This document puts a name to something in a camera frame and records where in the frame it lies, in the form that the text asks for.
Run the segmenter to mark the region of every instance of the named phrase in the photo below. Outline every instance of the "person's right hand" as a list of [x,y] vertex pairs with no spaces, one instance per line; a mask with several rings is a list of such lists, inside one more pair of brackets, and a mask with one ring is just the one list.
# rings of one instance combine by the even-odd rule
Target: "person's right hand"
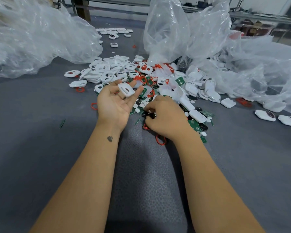
[[169,96],[157,96],[144,111],[156,112],[156,118],[146,117],[146,125],[156,133],[174,141],[190,129],[183,110]]

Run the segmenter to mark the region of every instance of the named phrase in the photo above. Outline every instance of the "gray mat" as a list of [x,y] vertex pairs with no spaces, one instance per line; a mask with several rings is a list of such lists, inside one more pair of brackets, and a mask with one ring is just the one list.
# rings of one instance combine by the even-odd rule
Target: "gray mat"
[[[129,39],[103,36],[102,57],[145,56],[144,22],[97,17],[93,23],[134,30]],[[94,85],[77,93],[63,76],[84,68],[56,58],[37,75],[0,78],[0,232],[30,229],[93,131]],[[216,115],[206,148],[264,229],[291,233],[291,127],[258,119],[256,104],[227,109],[200,99],[194,105]],[[121,136],[106,232],[190,232],[179,156],[173,144],[160,146],[134,125],[139,117],[130,116]]]

